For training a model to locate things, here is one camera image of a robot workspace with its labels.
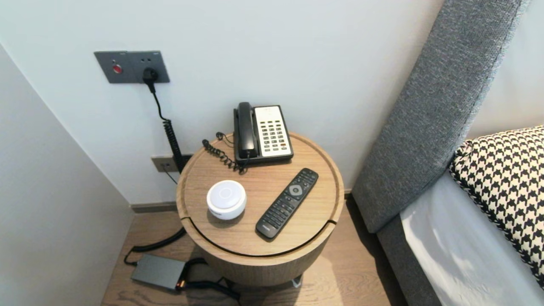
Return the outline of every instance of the red button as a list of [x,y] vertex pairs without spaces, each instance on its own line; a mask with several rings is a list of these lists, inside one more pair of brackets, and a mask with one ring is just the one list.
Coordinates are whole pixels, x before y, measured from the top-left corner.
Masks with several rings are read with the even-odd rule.
[[113,72],[115,72],[116,74],[121,74],[123,73],[123,68],[121,68],[121,66],[119,66],[118,64],[115,64],[113,65]]

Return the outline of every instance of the round wooden side table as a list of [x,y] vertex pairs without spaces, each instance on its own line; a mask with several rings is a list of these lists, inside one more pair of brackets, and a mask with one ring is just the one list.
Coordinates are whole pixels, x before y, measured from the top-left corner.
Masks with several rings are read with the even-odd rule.
[[[323,250],[342,212],[344,185],[333,160],[309,139],[289,135],[294,157],[288,163],[259,164],[239,174],[202,148],[180,176],[181,223],[210,267],[235,283],[271,286],[300,276]],[[227,137],[233,140],[232,134]],[[210,144],[234,158],[232,144],[218,139]],[[255,224],[302,168],[319,174],[316,185],[282,231],[271,241],[263,239]],[[248,199],[245,211],[229,221],[215,218],[206,203],[208,190],[221,180],[241,183]]]

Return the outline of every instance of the white round device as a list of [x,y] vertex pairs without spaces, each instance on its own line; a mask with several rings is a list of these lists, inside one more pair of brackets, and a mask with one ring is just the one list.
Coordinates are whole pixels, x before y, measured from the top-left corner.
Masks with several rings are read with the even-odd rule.
[[210,212],[222,220],[238,217],[245,209],[244,187],[232,180],[215,183],[206,196]]

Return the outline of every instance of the wall socket panel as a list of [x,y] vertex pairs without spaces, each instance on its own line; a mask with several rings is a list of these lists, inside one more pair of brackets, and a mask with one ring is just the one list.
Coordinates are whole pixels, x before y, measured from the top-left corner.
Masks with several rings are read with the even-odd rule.
[[[192,156],[193,154],[183,154],[181,157],[183,158],[183,162],[186,164]],[[151,161],[159,172],[178,172],[176,163],[174,162],[174,158],[172,156],[156,156],[152,157]]]
[[151,67],[159,77],[156,83],[169,83],[160,51],[96,51],[96,60],[108,82],[143,83],[144,69]]

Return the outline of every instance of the telephone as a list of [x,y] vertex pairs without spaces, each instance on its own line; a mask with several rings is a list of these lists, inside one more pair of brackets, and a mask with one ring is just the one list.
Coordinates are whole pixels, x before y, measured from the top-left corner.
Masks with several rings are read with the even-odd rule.
[[234,158],[244,165],[293,158],[279,105],[251,107],[242,102],[234,109]]

